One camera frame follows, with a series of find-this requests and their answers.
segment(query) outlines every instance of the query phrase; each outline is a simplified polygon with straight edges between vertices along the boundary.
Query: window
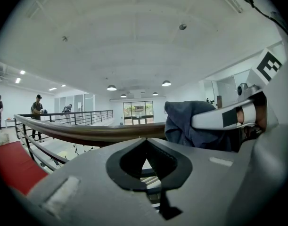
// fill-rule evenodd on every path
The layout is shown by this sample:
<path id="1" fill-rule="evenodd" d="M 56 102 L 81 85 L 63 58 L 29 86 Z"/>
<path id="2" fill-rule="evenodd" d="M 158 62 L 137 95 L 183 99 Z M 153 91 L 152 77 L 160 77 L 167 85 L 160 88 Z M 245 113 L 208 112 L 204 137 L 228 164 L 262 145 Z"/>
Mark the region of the window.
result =
<path id="1" fill-rule="evenodd" d="M 154 123 L 153 102 L 139 101 L 123 103 L 125 125 Z"/>

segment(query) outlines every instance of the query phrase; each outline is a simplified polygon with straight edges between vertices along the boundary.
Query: red carpet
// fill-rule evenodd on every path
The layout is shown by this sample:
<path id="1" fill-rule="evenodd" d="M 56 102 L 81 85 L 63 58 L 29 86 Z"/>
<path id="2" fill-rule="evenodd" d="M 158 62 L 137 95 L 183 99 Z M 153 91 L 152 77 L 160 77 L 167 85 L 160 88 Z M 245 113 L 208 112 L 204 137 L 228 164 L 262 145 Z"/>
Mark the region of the red carpet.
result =
<path id="1" fill-rule="evenodd" d="M 20 142 L 0 146 L 0 174 L 8 186 L 24 195 L 47 175 L 31 159 Z"/>

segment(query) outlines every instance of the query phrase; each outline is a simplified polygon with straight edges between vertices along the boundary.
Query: gray cloth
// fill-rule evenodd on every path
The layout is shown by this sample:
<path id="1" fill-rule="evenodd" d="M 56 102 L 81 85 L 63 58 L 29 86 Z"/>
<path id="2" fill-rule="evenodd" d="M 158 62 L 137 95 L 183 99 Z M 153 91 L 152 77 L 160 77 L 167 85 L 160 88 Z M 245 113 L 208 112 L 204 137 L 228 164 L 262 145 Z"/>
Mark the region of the gray cloth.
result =
<path id="1" fill-rule="evenodd" d="M 194 129 L 191 117 L 196 114 L 215 110 L 205 101 L 166 102 L 168 114 L 165 135 L 170 142 L 204 149 L 231 151 L 230 139 L 225 131 Z"/>

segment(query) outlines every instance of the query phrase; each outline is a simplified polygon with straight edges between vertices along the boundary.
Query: ceiling light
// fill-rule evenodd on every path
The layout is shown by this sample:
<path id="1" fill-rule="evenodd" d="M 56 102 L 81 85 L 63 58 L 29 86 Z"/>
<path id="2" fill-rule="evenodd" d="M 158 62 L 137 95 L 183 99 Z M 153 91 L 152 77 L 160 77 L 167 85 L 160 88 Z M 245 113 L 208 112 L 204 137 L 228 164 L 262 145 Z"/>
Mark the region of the ceiling light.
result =
<path id="1" fill-rule="evenodd" d="M 107 87 L 107 90 L 113 91 L 113 90 L 116 90 L 116 87 L 115 87 L 114 85 L 109 85 L 109 86 Z"/>
<path id="2" fill-rule="evenodd" d="M 171 85 L 170 81 L 164 81 L 163 84 L 162 84 L 162 86 L 169 86 L 169 85 Z"/>

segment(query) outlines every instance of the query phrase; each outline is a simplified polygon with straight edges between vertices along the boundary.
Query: metal railing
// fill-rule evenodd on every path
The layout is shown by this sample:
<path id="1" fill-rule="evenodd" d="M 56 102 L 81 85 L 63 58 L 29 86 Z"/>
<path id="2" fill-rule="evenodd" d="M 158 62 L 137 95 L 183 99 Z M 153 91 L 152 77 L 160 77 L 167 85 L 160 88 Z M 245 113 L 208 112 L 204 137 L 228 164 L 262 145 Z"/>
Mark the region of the metal railing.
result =
<path id="1" fill-rule="evenodd" d="M 64 123 L 56 123 L 61 119 L 53 119 L 53 116 L 73 114 L 72 123 L 66 121 Z M 139 137 L 156 137 L 165 138 L 165 123 L 145 124 L 145 125 L 131 125 L 131 126 L 89 126 L 99 121 L 113 118 L 113 111 L 99 111 L 99 112 L 75 112 L 75 113 L 54 113 L 54 114 L 40 114 L 39 116 L 48 116 L 49 120 L 35 120 L 31 119 L 34 114 L 14 115 L 15 129 L 17 138 L 23 145 L 26 145 L 31 158 L 35 157 L 41 162 L 42 165 L 54 171 L 56 168 L 44 160 L 36 151 L 31 148 L 33 144 L 40 151 L 45 153 L 48 157 L 54 160 L 55 164 L 58 162 L 65 164 L 68 159 L 63 158 L 47 148 L 43 147 L 38 140 L 32 138 L 38 133 L 42 133 L 47 137 L 59 139 L 66 142 L 76 143 L 79 145 L 90 145 L 104 147 L 107 145 L 115 144 L 130 139 Z M 35 130 L 37 134 L 28 134 L 28 131 Z"/>

